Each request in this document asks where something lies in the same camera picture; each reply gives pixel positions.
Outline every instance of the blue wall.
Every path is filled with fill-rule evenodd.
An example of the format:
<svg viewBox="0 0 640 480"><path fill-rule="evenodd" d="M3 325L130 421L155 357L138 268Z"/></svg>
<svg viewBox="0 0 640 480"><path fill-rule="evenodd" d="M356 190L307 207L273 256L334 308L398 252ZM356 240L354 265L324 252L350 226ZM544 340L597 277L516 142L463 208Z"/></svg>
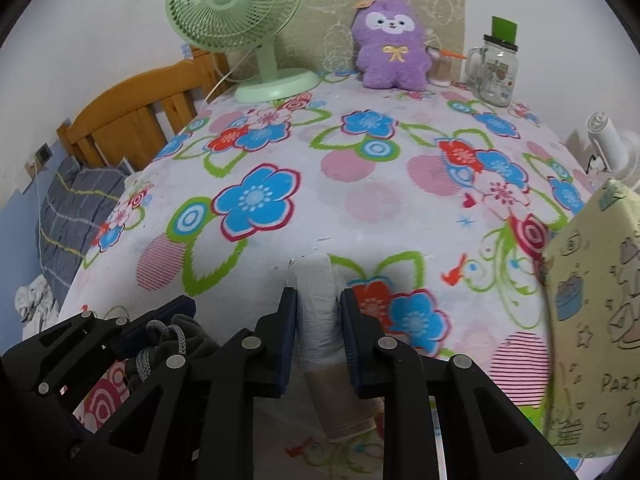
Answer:
<svg viewBox="0 0 640 480"><path fill-rule="evenodd" d="M22 325L14 309L15 291L29 285L42 272L38 259L36 226L38 211L58 166L66 157L60 142L51 147L53 156L24 194L15 191L0 210L0 354L20 342Z"/></svg>

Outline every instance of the yellow bow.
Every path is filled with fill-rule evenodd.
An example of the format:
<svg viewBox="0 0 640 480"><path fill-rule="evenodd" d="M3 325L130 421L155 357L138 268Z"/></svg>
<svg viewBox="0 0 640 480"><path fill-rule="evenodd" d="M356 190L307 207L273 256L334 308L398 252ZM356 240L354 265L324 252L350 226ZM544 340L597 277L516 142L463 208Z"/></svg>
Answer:
<svg viewBox="0 0 640 480"><path fill-rule="evenodd" d="M392 54L391 59L389 61L398 60L401 63L404 63L404 58L402 54L407 54L409 49L405 46L393 46L387 45L382 48L382 52L386 52L387 54Z"/></svg>

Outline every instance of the fan grille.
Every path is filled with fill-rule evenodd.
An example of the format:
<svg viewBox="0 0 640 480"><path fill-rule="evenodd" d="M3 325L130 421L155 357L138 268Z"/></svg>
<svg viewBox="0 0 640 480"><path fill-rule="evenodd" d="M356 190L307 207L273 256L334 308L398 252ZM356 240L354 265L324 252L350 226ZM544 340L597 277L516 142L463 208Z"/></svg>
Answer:
<svg viewBox="0 0 640 480"><path fill-rule="evenodd" d="M242 50L268 40L283 28L300 0L166 0L175 31L195 46L212 51Z"/></svg>

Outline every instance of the gray pillow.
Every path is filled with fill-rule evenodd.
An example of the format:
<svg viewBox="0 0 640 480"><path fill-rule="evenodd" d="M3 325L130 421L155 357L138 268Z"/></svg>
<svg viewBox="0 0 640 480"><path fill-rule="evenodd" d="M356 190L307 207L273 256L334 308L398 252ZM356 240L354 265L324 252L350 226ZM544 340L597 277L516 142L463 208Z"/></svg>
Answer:
<svg viewBox="0 0 640 480"><path fill-rule="evenodd" d="M103 224L124 192L129 172L83 168L75 157L60 164L40 209L36 240L44 276L60 305Z"/></svg>

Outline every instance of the wallpaper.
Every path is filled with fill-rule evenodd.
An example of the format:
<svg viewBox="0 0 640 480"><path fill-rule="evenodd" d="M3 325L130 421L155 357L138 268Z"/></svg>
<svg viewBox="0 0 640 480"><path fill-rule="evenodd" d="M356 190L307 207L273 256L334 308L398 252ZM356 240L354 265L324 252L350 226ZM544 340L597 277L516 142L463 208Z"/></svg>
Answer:
<svg viewBox="0 0 640 480"><path fill-rule="evenodd" d="M359 0L302 0L298 12L276 36L279 66L300 66L317 72L354 67L351 22ZM406 0L426 29L425 44L462 52L465 39L465 0ZM255 71L255 59L242 73Z"/></svg>

